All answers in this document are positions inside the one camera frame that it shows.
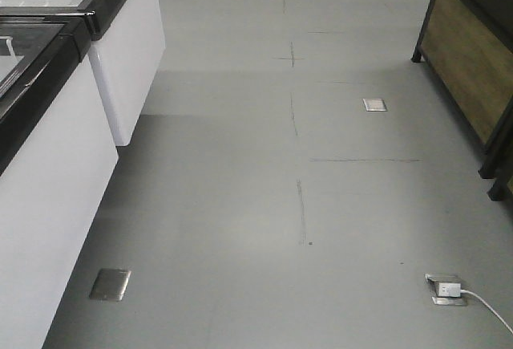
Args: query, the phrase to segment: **metal floor outlet cover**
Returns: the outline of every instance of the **metal floor outlet cover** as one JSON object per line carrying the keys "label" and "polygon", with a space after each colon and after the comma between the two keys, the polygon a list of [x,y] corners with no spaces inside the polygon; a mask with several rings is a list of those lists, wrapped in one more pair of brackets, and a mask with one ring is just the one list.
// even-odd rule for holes
{"label": "metal floor outlet cover", "polygon": [[101,269],[89,298],[99,301],[121,301],[127,289],[130,274],[131,271],[125,269]]}
{"label": "metal floor outlet cover", "polygon": [[363,103],[366,106],[368,112],[384,112],[388,111],[385,105],[385,101],[379,98],[363,99]]}

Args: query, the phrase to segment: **white power cord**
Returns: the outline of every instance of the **white power cord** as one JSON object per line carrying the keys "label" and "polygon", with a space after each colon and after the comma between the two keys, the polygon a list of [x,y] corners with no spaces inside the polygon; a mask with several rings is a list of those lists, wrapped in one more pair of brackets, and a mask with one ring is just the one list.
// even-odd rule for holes
{"label": "white power cord", "polygon": [[473,291],[464,290],[464,289],[461,289],[461,294],[469,294],[472,297],[475,297],[479,301],[481,301],[483,303],[483,305],[486,306],[488,308],[488,310],[490,310],[494,314],[494,316],[497,317],[499,319],[499,321],[504,324],[505,327],[507,327],[507,329],[510,331],[510,333],[513,334],[513,329],[511,329],[511,327],[507,324],[507,322],[500,316],[499,313],[497,313],[497,311],[495,311],[495,309],[493,307],[490,306],[490,304],[488,302],[486,302],[484,299],[482,299],[479,295],[477,295]]}

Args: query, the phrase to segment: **gray floor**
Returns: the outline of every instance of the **gray floor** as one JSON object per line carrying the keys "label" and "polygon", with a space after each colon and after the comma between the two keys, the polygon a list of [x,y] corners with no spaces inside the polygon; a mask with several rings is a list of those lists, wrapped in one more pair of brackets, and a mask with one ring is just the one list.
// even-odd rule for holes
{"label": "gray floor", "polygon": [[[161,0],[168,49],[45,348],[510,348],[424,282],[513,322],[511,211],[409,61],[427,2]],[[87,299],[102,267],[133,270],[122,302]]]}

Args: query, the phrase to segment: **black metal frame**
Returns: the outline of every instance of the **black metal frame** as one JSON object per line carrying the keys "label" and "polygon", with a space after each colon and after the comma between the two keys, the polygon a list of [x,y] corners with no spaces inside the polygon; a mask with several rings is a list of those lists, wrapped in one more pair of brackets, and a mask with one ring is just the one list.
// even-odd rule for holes
{"label": "black metal frame", "polygon": [[82,0],[77,7],[0,7],[0,15],[15,17],[67,16],[84,19],[93,41],[100,40],[127,0]]}
{"label": "black metal frame", "polygon": [[[513,37],[511,37],[511,35],[509,35],[501,26],[499,26],[497,22],[489,14],[483,11],[483,9],[473,0],[461,1],[504,44],[506,48],[513,52]],[[422,29],[418,36],[418,41],[415,45],[411,61],[414,63],[420,63],[421,59],[424,58],[426,60],[426,64],[441,81],[442,85],[445,87],[446,95],[449,98],[451,105],[454,106],[456,111],[459,113],[458,116],[461,117],[461,119],[467,124],[467,127],[471,130],[471,133],[473,134],[472,137],[474,138],[473,141],[476,142],[476,144],[479,144],[479,147],[483,150],[484,161],[482,167],[479,169],[479,175],[482,178],[493,178],[496,174],[497,168],[503,162],[507,147],[509,147],[511,140],[513,139],[513,98],[510,100],[503,114],[499,118],[499,121],[495,125],[495,128],[492,131],[489,139],[483,143],[475,130],[472,128],[468,119],[464,116],[461,108],[452,97],[451,93],[449,92],[449,88],[434,69],[432,63],[429,60],[429,56],[422,50],[422,40],[426,34],[426,29],[428,27],[431,12],[434,8],[435,2],[436,0],[430,0],[430,4],[426,12],[426,17],[424,19],[424,23],[422,24]]]}
{"label": "black metal frame", "polygon": [[513,193],[507,187],[507,184],[512,177],[513,157],[510,156],[510,159],[501,168],[501,171],[499,172],[494,185],[491,186],[490,191],[488,191],[488,196],[490,199],[493,201],[504,201],[508,198],[513,198]]}
{"label": "black metal frame", "polygon": [[[61,91],[91,45],[81,18],[54,18],[64,24],[0,99],[0,174],[12,161],[46,110]],[[46,19],[0,18],[0,23],[38,24]]]}

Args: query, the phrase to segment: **floor socket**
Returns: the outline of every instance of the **floor socket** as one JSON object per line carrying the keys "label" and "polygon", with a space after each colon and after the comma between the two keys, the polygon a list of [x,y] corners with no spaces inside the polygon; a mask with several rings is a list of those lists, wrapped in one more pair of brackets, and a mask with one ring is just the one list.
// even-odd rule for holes
{"label": "floor socket", "polygon": [[125,269],[101,269],[89,298],[98,301],[121,301],[127,289],[130,274],[131,271]]}

